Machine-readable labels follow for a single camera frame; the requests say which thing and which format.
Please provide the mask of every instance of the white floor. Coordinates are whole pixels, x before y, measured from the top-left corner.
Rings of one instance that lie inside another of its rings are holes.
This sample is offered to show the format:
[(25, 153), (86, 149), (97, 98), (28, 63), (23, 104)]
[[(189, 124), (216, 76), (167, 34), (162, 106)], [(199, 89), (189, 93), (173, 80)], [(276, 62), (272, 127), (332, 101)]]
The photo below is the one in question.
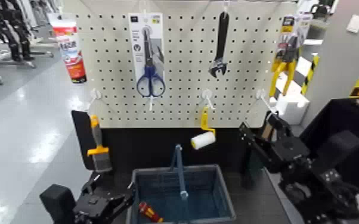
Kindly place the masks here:
[[(81, 159), (70, 116), (70, 110), (81, 109), (89, 100), (86, 85), (72, 85), (59, 58), (36, 62), (49, 66), (0, 67), (5, 80), (0, 86), (0, 223), (10, 223), (23, 203), (36, 204), (27, 210), (36, 216), (31, 210), (40, 205), (38, 195), (28, 193), (48, 168), (54, 169), (54, 176), (59, 173), (60, 180), (77, 174), (73, 179), (78, 181), (66, 183), (73, 191), (89, 177), (89, 171), (78, 164)], [(69, 136), (71, 143), (62, 150)], [(59, 151), (61, 158), (55, 159)], [(48, 179), (50, 183), (43, 183), (39, 192), (56, 181)]]

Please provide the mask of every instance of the scissors handle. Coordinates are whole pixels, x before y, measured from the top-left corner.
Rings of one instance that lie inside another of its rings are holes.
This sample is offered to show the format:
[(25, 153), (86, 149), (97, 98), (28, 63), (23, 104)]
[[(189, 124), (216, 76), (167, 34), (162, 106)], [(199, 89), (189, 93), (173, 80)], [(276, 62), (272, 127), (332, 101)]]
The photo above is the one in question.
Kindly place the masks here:
[[(144, 70), (145, 70), (144, 75), (141, 76), (137, 82), (138, 93), (140, 95), (142, 95), (143, 97), (150, 97), (150, 96), (159, 97), (159, 96), (163, 95), (163, 93), (166, 91), (166, 85), (164, 83), (164, 80), (159, 76), (159, 74), (156, 73), (155, 66), (145, 66)], [(147, 87), (148, 87), (148, 94), (145, 94), (146, 91), (141, 89), (143, 87), (140, 86), (140, 83), (145, 83), (146, 81), (147, 81)], [(160, 85), (162, 88), (161, 93), (159, 93), (159, 94), (154, 93), (153, 81), (160, 82)]]
[[(154, 94), (154, 86), (153, 86), (153, 82), (152, 81), (158, 81), (158, 82), (160, 82), (160, 84), (161, 84), (161, 87), (160, 88), (162, 88), (160, 91), (160, 93), (159, 94)], [(150, 82), (150, 90), (151, 90), (151, 95), (152, 96), (154, 96), (154, 97), (159, 97), (159, 96), (161, 96), (161, 95), (163, 95), (164, 94), (164, 92), (166, 91), (166, 84), (164, 83), (164, 80), (159, 76), (159, 74), (157, 74), (157, 73), (155, 73), (154, 75), (152, 75), (152, 77), (151, 77), (151, 79), (149, 80), (149, 82)]]

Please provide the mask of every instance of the basket handle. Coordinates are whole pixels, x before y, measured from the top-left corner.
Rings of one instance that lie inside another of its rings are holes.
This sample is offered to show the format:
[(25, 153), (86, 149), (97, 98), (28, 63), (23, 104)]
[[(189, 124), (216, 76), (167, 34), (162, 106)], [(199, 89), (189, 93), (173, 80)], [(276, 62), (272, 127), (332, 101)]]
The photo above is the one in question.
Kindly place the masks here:
[(175, 146), (174, 155), (172, 156), (170, 171), (174, 170), (175, 162), (177, 162), (178, 168), (178, 177), (179, 177), (179, 195), (182, 199), (182, 204), (184, 206), (185, 218), (187, 223), (191, 223), (189, 219), (189, 208), (188, 208), (188, 192), (185, 189), (185, 178), (184, 178), (184, 165), (182, 164), (182, 147), (180, 144)]

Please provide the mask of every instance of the yellow pliers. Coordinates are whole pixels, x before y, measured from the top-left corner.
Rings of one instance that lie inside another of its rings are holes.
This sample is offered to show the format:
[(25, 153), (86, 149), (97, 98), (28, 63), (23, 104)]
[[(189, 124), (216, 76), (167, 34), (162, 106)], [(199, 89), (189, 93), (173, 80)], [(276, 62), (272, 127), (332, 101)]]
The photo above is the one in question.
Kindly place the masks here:
[(296, 62), (298, 59), (298, 49), (296, 48), (296, 44), (298, 43), (298, 38), (296, 36), (292, 36), (287, 43), (287, 48), (285, 53), (280, 57), (276, 57), (273, 62), (273, 66), (271, 66), (271, 71), (274, 72), (273, 79), (271, 80), (271, 87), (269, 96), (273, 97), (276, 92), (276, 83), (277, 79), (281, 72), (288, 71), (287, 82), (284, 85), (283, 95), (287, 94), (289, 85), (293, 80), (293, 76), (295, 74)]

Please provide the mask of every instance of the adjustable wrench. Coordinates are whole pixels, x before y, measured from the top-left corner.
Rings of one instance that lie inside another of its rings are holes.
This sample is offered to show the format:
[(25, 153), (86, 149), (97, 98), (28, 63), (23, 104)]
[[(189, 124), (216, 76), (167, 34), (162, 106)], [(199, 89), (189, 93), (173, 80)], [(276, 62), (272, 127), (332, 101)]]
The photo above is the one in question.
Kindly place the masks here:
[(216, 78), (216, 72), (221, 71), (221, 74), (225, 74), (227, 71), (227, 63), (222, 62), (225, 49), (225, 41), (227, 40), (228, 22), (230, 21), (230, 15), (226, 12), (220, 14), (218, 23), (218, 40), (217, 40), (217, 52), (213, 63), (209, 67), (209, 73)]

